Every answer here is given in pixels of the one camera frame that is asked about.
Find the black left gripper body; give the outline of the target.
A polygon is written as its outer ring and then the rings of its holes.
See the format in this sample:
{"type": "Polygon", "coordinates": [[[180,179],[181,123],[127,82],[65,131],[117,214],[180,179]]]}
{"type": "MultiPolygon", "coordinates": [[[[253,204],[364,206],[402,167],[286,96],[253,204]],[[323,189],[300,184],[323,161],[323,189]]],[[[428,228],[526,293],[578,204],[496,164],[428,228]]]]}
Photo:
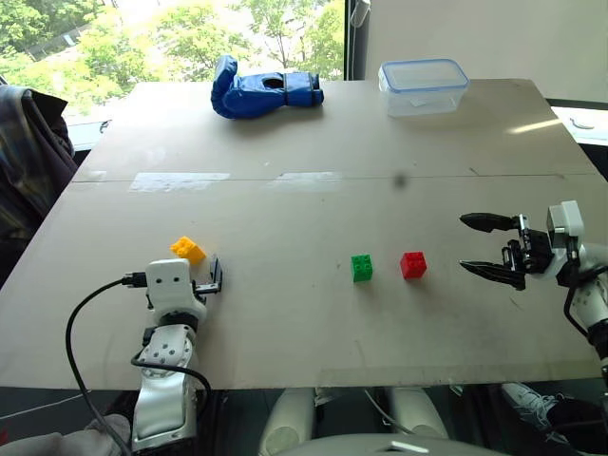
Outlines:
{"type": "Polygon", "coordinates": [[[208,284],[197,284],[195,281],[192,281],[192,288],[195,299],[205,305],[207,295],[215,295],[221,292],[222,275],[218,275],[208,284]]]}

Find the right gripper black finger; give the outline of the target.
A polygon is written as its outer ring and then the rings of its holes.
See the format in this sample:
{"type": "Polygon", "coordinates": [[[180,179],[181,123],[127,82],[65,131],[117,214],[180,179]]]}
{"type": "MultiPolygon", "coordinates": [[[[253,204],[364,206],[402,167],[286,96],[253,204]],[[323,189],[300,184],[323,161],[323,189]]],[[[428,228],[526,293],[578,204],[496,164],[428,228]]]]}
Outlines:
{"type": "Polygon", "coordinates": [[[467,271],[486,280],[502,283],[517,291],[525,289],[525,273],[512,271],[501,264],[486,261],[461,260],[460,265],[467,271]]]}
{"type": "Polygon", "coordinates": [[[491,213],[469,213],[460,216],[460,221],[467,227],[491,233],[493,230],[510,231],[519,226],[517,217],[507,217],[491,213]]]}

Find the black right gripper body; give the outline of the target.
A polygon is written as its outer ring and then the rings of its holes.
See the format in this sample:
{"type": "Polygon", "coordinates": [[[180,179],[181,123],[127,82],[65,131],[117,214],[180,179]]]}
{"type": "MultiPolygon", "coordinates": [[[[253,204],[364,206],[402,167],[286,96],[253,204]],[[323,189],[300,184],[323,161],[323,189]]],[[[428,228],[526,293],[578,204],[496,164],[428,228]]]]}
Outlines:
{"type": "Polygon", "coordinates": [[[531,229],[524,215],[506,217],[503,230],[516,230],[519,238],[509,240],[502,248],[502,283],[524,290],[525,276],[543,273],[554,256],[549,237],[531,229]]]}

